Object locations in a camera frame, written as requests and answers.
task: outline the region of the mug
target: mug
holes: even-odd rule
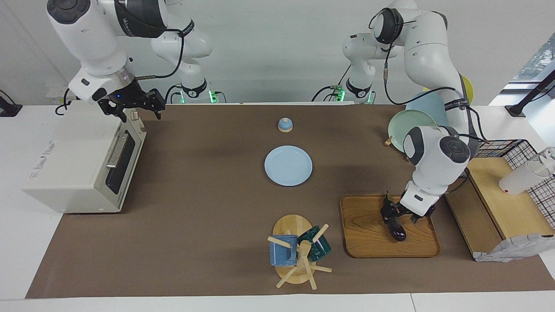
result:
[[[304,232],[297,239],[298,244],[300,244],[303,240],[308,240],[312,245],[308,256],[308,259],[310,262],[316,262],[322,259],[331,251],[331,246],[323,235],[320,236],[320,239],[317,240],[315,243],[312,242],[312,239],[316,236],[316,234],[318,234],[319,231],[320,231],[320,227],[317,225],[311,228],[310,230]]]
[[[291,244],[292,248],[270,242],[270,264],[273,266],[297,264],[297,235],[272,235],[272,237]]]

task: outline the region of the blue mug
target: blue mug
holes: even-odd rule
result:
[[[292,248],[270,242],[270,264],[273,266],[297,264],[297,235],[272,235],[272,237],[291,244]]]

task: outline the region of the white cylinder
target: white cylinder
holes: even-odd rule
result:
[[[499,181],[499,187],[507,194],[518,195],[544,179],[544,177],[540,177],[532,172],[527,163],[523,163],[520,167],[502,178]]]

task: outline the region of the wooden round base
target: wooden round base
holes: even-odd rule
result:
[[[292,234],[292,235],[301,235],[302,233],[310,230],[312,225],[308,220],[304,217],[301,217],[297,214],[289,214],[284,216],[283,218],[279,219],[276,224],[274,225],[274,230],[272,231],[272,235],[281,235],[281,234]],[[276,272],[280,278],[283,278],[293,267],[292,266],[276,266]],[[309,276],[306,273],[306,269],[297,264],[297,269],[287,279],[287,283],[289,284],[302,284],[309,280]]]

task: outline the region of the brown wooden tray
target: brown wooden tray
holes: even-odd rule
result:
[[[380,209],[385,195],[349,195],[341,199],[345,247],[354,258],[432,258],[441,253],[432,220],[416,224],[410,215],[399,218],[407,239],[396,241],[382,220]]]

